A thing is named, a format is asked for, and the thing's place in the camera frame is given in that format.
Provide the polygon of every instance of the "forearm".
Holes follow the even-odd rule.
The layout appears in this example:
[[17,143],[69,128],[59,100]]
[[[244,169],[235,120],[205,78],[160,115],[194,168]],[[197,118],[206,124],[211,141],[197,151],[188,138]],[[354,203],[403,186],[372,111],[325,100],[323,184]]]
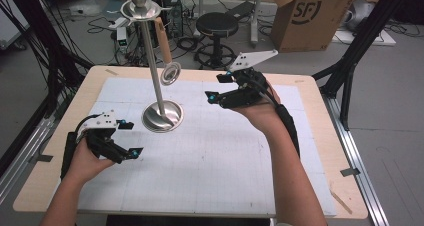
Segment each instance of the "forearm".
[[321,206],[286,128],[279,122],[271,125],[264,134],[271,150],[277,221],[292,225],[326,225]]
[[83,184],[71,180],[66,177],[63,179],[40,225],[75,225],[78,198]]

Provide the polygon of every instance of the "round stool seat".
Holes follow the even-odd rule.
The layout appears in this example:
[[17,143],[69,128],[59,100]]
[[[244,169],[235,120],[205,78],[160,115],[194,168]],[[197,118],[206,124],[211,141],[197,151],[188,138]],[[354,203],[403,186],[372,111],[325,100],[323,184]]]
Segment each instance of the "round stool seat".
[[225,13],[206,13],[196,22],[196,28],[201,34],[209,37],[226,38],[238,30],[237,19]]

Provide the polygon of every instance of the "black tape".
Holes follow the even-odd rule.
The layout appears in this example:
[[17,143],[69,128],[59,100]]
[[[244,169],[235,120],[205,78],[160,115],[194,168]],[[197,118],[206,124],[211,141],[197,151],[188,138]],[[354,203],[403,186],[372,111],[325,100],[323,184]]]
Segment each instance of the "black tape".
[[347,177],[350,175],[358,175],[361,172],[359,172],[359,170],[357,168],[348,168],[348,169],[343,169],[340,171],[340,173],[342,173],[343,177]]
[[53,159],[53,156],[51,156],[51,155],[38,155],[36,161],[48,163],[48,162],[52,161],[52,159]]

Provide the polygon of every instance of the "logo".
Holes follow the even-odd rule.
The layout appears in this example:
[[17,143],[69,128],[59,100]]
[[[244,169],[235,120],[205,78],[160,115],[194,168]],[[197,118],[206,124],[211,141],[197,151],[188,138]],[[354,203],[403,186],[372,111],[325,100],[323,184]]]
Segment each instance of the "logo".
[[321,8],[321,1],[317,2],[300,2],[295,9],[292,24],[301,25],[311,22],[317,16]]

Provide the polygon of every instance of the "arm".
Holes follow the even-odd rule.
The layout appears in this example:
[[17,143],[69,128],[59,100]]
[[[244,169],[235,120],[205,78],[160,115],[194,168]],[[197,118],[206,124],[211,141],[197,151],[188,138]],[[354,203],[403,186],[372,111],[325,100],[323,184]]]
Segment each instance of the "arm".
[[[278,95],[271,88],[276,100]],[[291,225],[327,225],[321,206],[296,153],[293,142],[274,107],[265,100],[238,108],[264,133],[271,152],[277,222]]]
[[86,182],[114,163],[109,159],[98,159],[88,149],[84,139],[78,144],[71,166],[59,185],[40,225],[69,225],[76,222],[78,198]]

